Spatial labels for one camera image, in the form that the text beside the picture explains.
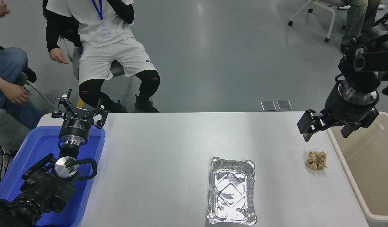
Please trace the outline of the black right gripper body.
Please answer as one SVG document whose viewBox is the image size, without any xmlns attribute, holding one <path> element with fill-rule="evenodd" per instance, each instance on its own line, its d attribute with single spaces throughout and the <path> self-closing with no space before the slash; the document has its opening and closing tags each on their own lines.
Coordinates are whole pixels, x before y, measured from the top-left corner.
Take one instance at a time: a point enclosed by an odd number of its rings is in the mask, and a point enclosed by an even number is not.
<svg viewBox="0 0 388 227">
<path fill-rule="evenodd" d="M 379 94 L 359 92 L 349 85 L 335 85 L 324 109 L 322 122 L 325 125 L 349 125 L 350 128 L 369 127 L 379 115 L 375 105 Z"/>
</svg>

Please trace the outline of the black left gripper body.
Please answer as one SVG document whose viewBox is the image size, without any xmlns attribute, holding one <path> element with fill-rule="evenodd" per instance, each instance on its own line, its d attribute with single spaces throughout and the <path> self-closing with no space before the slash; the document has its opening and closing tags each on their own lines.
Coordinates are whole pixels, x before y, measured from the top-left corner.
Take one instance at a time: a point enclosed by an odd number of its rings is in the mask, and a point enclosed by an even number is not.
<svg viewBox="0 0 388 227">
<path fill-rule="evenodd" d="M 87 119 L 66 117 L 64 118 L 64 122 L 59 133 L 59 138 L 71 135 L 78 136 L 80 138 L 88 138 L 90 135 L 91 126 L 93 124 L 93 117 L 89 117 Z"/>
</svg>

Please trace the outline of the person's right hand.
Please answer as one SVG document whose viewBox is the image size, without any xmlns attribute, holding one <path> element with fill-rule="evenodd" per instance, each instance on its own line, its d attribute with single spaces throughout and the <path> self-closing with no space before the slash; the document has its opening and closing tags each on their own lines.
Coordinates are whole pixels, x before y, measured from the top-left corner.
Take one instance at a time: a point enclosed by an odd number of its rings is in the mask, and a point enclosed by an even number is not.
<svg viewBox="0 0 388 227">
<path fill-rule="evenodd" d="M 49 51 L 50 59 L 60 64 L 69 64 L 64 52 L 60 48 L 53 48 Z"/>
</svg>

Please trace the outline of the person's hand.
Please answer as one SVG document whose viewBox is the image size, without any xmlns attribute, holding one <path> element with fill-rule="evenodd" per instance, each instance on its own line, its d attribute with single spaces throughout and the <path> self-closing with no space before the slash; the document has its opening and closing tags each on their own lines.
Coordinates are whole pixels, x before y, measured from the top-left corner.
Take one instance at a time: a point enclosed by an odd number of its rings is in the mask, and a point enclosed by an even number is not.
<svg viewBox="0 0 388 227">
<path fill-rule="evenodd" d="M 0 87 L 0 91 L 14 104 L 25 105 L 29 102 L 28 92 L 16 84 L 4 83 Z"/>
<path fill-rule="evenodd" d="M 4 0 L 1 0 L 0 1 L 0 18 L 5 17 L 10 12 L 11 12 L 11 10 L 8 9 L 8 5 L 5 3 Z"/>
</svg>

